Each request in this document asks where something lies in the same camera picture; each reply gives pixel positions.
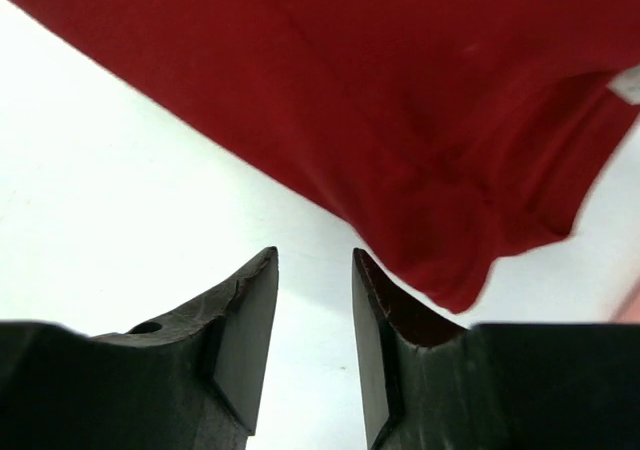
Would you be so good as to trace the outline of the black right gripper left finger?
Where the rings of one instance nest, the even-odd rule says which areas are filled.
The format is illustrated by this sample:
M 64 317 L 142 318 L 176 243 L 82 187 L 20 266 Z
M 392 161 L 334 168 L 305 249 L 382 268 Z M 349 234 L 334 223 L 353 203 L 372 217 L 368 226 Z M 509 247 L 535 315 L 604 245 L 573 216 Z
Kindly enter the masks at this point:
M 256 431 L 278 252 L 125 333 L 1 326 L 5 449 L 242 449 Z

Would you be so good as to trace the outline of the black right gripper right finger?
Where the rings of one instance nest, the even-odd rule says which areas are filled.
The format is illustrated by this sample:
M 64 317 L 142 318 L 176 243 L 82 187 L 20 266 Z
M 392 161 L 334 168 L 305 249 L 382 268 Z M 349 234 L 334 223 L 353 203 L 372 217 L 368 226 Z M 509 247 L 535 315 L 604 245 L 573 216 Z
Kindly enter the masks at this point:
M 361 249 L 352 301 L 369 448 L 638 447 L 637 326 L 464 328 Z

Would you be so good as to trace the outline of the red t-shirt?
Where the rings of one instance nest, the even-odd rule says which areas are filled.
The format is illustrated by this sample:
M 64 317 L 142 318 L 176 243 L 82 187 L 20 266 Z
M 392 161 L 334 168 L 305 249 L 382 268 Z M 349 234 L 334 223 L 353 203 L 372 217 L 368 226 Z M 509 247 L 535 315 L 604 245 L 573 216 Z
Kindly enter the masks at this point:
M 460 313 L 569 237 L 639 110 L 639 0 L 10 0 Z

